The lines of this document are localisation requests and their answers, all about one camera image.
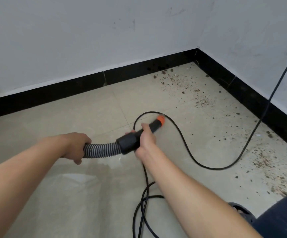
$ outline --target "orange nozzle tip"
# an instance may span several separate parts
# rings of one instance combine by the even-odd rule
[[[161,122],[161,127],[163,126],[164,122],[165,122],[165,117],[163,115],[159,115],[157,117],[157,120],[159,120]]]

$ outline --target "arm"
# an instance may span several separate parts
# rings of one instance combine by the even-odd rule
[[[85,143],[91,143],[85,134],[47,137],[0,164],[0,237],[59,157],[82,162]]]
[[[261,237],[228,203],[173,164],[156,146],[148,124],[142,127],[136,156],[155,179],[189,237]]]

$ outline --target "electrical cable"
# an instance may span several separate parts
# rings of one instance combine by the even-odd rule
[[[225,166],[225,167],[223,167],[223,168],[212,168],[212,167],[208,167],[208,166],[205,166],[205,165],[203,165],[203,164],[200,164],[200,163],[193,157],[193,155],[191,154],[191,152],[190,152],[190,150],[189,150],[189,147],[188,147],[188,145],[186,144],[186,141],[185,141],[185,139],[184,139],[184,137],[183,137],[183,134],[182,134],[181,130],[179,129],[179,127],[176,125],[176,123],[175,123],[169,116],[167,116],[167,115],[164,115],[164,116],[165,116],[167,119],[169,119],[169,120],[174,124],[174,126],[177,128],[179,134],[181,135],[181,138],[182,138],[182,141],[183,141],[183,143],[184,143],[184,145],[185,145],[186,150],[188,151],[188,153],[189,153],[190,157],[192,158],[192,160],[193,160],[197,165],[201,166],[202,168],[210,169],[210,170],[224,170],[224,169],[228,169],[228,168],[232,167],[233,165],[235,165],[235,164],[240,160],[240,158],[242,157],[243,153],[245,152],[245,150],[246,150],[246,148],[247,148],[247,146],[248,146],[248,144],[249,144],[251,138],[253,137],[253,135],[254,135],[256,129],[258,128],[258,126],[259,126],[259,124],[262,122],[262,120],[264,119],[264,117],[265,117],[265,115],[266,115],[266,113],[267,113],[267,111],[268,111],[268,108],[269,108],[271,99],[272,99],[272,97],[274,96],[274,94],[275,94],[277,88],[279,87],[279,85],[280,85],[282,79],[284,78],[286,72],[287,72],[287,67],[285,68],[285,70],[284,70],[284,72],[282,73],[282,75],[281,75],[279,81],[278,81],[277,84],[276,84],[276,87],[274,88],[273,92],[271,93],[271,95],[270,95],[270,97],[269,97],[269,99],[268,99],[268,101],[267,101],[267,105],[266,105],[266,107],[265,107],[265,109],[264,109],[264,112],[262,113],[262,115],[261,115],[259,121],[257,122],[257,124],[256,124],[255,128],[253,129],[251,135],[249,136],[249,138],[248,138],[248,140],[247,140],[247,142],[246,142],[244,148],[242,149],[240,155],[237,157],[237,159],[236,159],[232,164],[230,164],[230,165],[228,165],[228,166]],[[141,114],[141,115],[135,120],[135,122],[134,122],[134,124],[133,124],[133,129],[135,129],[135,126],[136,126],[137,121],[138,121],[143,115],[145,115],[145,114],[150,114],[150,113],[161,114],[160,112],[156,112],[156,111],[149,111],[149,112],[145,112],[145,113]],[[136,222],[136,216],[137,216],[137,213],[138,213],[138,210],[139,210],[139,207],[140,207],[140,208],[141,208],[141,219],[140,219],[140,224],[139,224],[138,238],[140,238],[141,235],[142,235],[143,222],[146,224],[146,226],[147,226],[148,230],[151,232],[151,234],[152,234],[155,238],[159,238],[159,236],[157,236],[157,235],[155,234],[155,232],[154,232],[154,231],[151,229],[151,227],[149,226],[149,224],[148,224],[148,222],[147,222],[147,220],[146,220],[146,217],[145,217],[145,213],[146,213],[147,203],[148,203],[148,200],[149,200],[149,199],[153,199],[153,198],[161,198],[161,199],[163,198],[163,199],[164,199],[164,196],[162,196],[162,195],[149,196],[149,187],[150,187],[151,185],[155,184],[155,182],[152,182],[152,183],[149,184],[146,168],[145,168],[144,165],[142,165],[142,166],[143,166],[143,170],[144,170],[144,174],[145,174],[146,188],[145,188],[145,190],[144,190],[143,193],[142,193],[141,201],[139,202],[138,206],[136,207],[135,212],[134,212],[134,215],[133,215],[133,220],[132,220],[132,235],[133,235],[133,238],[136,238],[135,222]]]

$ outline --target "white wall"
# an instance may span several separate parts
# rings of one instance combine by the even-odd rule
[[[287,66],[287,0],[215,0],[198,46],[269,98]],[[272,103],[287,114],[287,74]]]
[[[0,96],[197,47],[212,0],[0,0]]]

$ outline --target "hand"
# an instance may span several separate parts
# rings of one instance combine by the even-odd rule
[[[143,132],[140,136],[140,147],[135,151],[135,155],[141,161],[149,155],[149,150],[152,146],[156,145],[156,137],[151,132],[149,124],[142,123],[141,127],[143,128]]]
[[[69,133],[60,135],[67,142],[67,148],[62,157],[69,160],[74,160],[75,164],[82,163],[82,157],[84,157],[84,145],[91,144],[92,140],[86,134]]]

